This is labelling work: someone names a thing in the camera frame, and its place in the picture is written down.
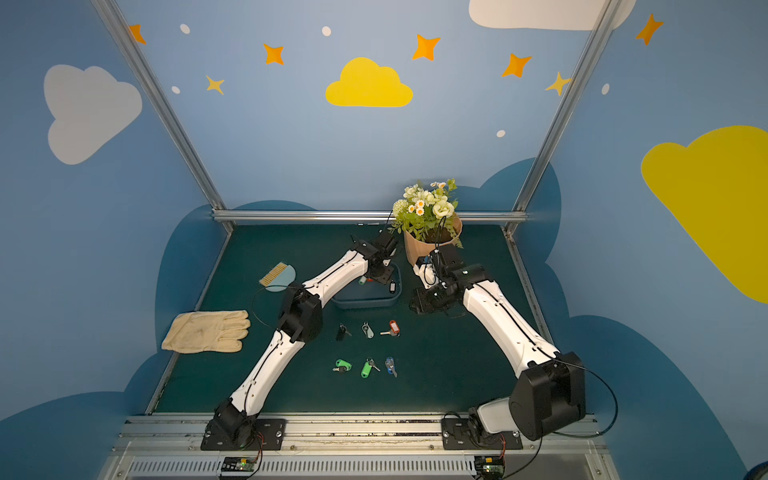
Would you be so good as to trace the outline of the translucent blue storage box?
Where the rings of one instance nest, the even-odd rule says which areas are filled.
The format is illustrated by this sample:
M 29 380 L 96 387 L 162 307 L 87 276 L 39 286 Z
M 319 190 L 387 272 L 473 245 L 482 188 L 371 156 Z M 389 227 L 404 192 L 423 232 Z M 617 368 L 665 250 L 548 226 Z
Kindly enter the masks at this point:
M 361 283 L 361 278 L 353 280 L 341 289 L 332 299 L 332 303 L 340 309 L 370 309 L 387 308 L 394 305 L 402 293 L 402 277 L 398 266 L 393 265 L 394 272 L 390 281 L 397 283 L 395 294 L 389 292 L 389 283 L 381 284 L 372 279 Z

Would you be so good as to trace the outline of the red tag key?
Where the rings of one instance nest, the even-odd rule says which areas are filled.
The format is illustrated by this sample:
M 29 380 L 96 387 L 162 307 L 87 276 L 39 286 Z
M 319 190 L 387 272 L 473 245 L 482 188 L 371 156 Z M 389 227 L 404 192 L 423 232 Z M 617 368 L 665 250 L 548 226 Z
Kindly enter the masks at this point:
M 381 332 L 381 335 L 397 337 L 401 334 L 401 329 L 395 320 L 389 321 L 389 329 Z

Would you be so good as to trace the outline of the white tag key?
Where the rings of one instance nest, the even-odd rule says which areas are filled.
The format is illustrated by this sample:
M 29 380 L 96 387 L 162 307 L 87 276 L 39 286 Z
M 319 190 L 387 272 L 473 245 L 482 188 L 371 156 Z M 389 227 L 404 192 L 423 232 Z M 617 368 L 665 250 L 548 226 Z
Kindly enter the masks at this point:
M 373 330 L 371 329 L 371 327 L 370 327 L 370 325 L 368 323 L 364 323 L 362 325 L 361 329 L 362 329 L 363 333 L 365 334 L 365 336 L 368 339 L 373 339 L 374 338 L 374 332 L 373 332 Z

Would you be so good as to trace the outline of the black fob key bunch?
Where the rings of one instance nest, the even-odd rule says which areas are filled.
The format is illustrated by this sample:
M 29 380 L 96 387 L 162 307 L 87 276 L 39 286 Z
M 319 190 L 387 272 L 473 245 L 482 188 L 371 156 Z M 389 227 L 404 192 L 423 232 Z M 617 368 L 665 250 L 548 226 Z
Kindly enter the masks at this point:
M 335 336 L 335 340 L 336 340 L 337 342 L 342 342 L 342 341 L 344 341 L 344 340 L 345 340 L 347 337 L 351 337 L 351 336 L 352 336 L 352 334 L 351 334 L 351 332 L 349 331 L 349 329 L 348 329 L 348 328 L 347 328 L 347 327 L 346 327 L 344 324 L 340 324 L 340 325 L 339 325 L 339 327 L 338 327 L 338 330 L 337 330 L 336 336 Z

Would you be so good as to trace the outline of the blue tag key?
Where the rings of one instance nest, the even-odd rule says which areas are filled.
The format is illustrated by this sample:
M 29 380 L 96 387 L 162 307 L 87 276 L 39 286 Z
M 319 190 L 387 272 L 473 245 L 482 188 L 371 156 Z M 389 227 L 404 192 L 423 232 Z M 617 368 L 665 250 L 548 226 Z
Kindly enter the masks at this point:
M 394 363 L 394 359 L 392 357 L 387 357 L 385 359 L 385 366 L 387 368 L 387 371 L 389 374 L 393 375 L 394 377 L 397 377 L 397 371 Z

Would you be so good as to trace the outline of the green tag key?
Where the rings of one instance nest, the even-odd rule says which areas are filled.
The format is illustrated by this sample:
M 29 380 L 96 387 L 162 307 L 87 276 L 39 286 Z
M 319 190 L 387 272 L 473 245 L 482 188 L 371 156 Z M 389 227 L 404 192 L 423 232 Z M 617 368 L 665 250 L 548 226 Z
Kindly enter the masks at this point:
M 363 364 L 360 376 L 367 379 L 373 371 L 380 372 L 380 369 L 372 358 L 368 358 Z
M 335 363 L 335 367 L 333 368 L 333 370 L 335 372 L 348 372 L 351 370 L 351 368 L 352 368 L 352 365 L 349 362 L 342 359 L 338 359 Z

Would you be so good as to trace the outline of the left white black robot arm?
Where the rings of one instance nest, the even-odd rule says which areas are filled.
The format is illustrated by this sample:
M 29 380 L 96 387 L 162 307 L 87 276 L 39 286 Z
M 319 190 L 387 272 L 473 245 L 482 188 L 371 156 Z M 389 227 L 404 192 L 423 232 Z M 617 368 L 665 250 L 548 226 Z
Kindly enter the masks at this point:
M 372 240 L 353 237 L 352 247 L 317 276 L 286 287 L 278 324 L 247 378 L 215 409 L 205 428 L 203 450 L 244 450 L 257 438 L 256 419 L 293 357 L 320 333 L 323 308 L 349 283 L 366 277 L 388 284 L 398 241 L 385 231 Z

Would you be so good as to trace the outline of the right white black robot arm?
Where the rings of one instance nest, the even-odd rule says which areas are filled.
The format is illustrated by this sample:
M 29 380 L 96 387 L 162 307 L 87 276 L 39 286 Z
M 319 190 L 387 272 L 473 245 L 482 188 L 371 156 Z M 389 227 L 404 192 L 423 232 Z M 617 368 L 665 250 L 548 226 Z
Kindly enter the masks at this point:
M 517 377 L 510 396 L 469 411 L 477 435 L 516 430 L 539 440 L 585 417 L 581 359 L 537 333 L 483 266 L 465 264 L 458 248 L 446 245 L 418 258 L 413 270 L 422 285 L 411 309 L 427 314 L 461 304 L 489 332 Z

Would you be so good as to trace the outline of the white artificial flower bouquet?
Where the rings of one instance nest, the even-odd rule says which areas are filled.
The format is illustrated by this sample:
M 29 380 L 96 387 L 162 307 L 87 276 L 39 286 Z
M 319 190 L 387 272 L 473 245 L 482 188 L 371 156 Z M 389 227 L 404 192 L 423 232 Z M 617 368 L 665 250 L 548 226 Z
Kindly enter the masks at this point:
M 454 179 L 405 187 L 402 197 L 392 206 L 390 230 L 409 233 L 424 243 L 460 244 L 458 201 L 453 198 L 456 189 Z

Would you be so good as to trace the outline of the beige cloth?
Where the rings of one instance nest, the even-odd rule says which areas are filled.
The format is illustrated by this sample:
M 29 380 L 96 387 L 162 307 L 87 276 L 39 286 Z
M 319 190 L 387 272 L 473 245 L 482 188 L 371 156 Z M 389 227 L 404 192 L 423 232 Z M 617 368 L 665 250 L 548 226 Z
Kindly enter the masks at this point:
M 173 320 L 161 348 L 180 354 L 236 353 L 250 325 L 245 310 L 182 313 Z

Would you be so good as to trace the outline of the right green circuit board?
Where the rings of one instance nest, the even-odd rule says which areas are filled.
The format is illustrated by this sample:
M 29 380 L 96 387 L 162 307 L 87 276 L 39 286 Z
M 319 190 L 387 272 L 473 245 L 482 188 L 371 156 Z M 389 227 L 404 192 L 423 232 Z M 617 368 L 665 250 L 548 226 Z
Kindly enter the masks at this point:
M 500 480 L 506 471 L 505 461 L 500 456 L 475 456 L 475 480 Z

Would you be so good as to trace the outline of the green circuit board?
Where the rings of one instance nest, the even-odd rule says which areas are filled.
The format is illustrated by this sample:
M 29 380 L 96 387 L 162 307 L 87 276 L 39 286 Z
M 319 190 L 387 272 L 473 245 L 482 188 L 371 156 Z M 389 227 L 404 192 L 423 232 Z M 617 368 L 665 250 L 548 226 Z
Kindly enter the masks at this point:
M 251 475 L 258 465 L 257 459 L 250 457 L 225 457 L 221 463 L 222 476 L 244 477 Z
M 475 480 L 500 480 L 506 471 L 505 461 L 500 456 L 475 456 Z

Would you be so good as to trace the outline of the left green circuit board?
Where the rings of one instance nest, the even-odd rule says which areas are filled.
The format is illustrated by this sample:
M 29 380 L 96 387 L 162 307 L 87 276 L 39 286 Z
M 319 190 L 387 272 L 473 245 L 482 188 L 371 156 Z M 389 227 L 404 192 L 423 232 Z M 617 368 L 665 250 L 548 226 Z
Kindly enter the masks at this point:
M 225 457 L 221 463 L 222 476 L 244 477 L 251 475 L 258 465 L 257 459 L 250 457 Z

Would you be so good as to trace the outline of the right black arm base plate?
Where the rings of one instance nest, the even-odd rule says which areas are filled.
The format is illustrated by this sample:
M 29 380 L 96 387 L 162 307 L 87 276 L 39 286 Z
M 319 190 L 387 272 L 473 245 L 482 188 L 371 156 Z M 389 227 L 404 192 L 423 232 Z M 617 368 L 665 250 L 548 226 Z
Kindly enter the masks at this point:
M 444 416 L 440 421 L 445 450 L 521 450 L 523 444 L 517 431 L 489 433 L 472 417 Z

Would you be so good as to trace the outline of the aluminium back frame bar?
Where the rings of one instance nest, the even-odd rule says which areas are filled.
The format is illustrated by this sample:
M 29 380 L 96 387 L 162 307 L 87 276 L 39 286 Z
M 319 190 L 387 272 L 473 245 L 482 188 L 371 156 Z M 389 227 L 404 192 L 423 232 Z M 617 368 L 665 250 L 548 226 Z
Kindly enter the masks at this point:
M 385 211 L 298 211 L 298 210 L 216 210 L 212 217 L 219 222 L 259 223 L 383 223 L 389 218 Z M 525 212 L 459 212 L 458 217 L 465 223 L 523 223 Z

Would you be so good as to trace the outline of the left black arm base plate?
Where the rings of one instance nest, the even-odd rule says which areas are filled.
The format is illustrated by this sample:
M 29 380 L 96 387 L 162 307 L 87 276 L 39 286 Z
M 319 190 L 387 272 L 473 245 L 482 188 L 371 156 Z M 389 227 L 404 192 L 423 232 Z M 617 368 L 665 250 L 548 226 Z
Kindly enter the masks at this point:
M 220 418 L 208 422 L 200 445 L 202 451 L 279 451 L 287 421 L 245 419 L 228 424 Z

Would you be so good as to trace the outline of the aluminium front rail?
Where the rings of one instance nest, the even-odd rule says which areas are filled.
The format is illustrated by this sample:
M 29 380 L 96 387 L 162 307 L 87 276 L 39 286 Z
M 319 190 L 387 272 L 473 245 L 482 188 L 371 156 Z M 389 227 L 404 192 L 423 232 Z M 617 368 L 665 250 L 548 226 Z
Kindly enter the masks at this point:
M 287 421 L 279 451 L 202 451 L 207 416 L 157 414 L 125 421 L 102 479 L 474 479 L 475 456 L 500 456 L 507 479 L 616 479 L 610 451 L 590 438 L 588 416 L 521 450 L 445 450 L 445 413 L 278 413 Z M 222 476 L 225 457 L 257 459 L 248 476 Z

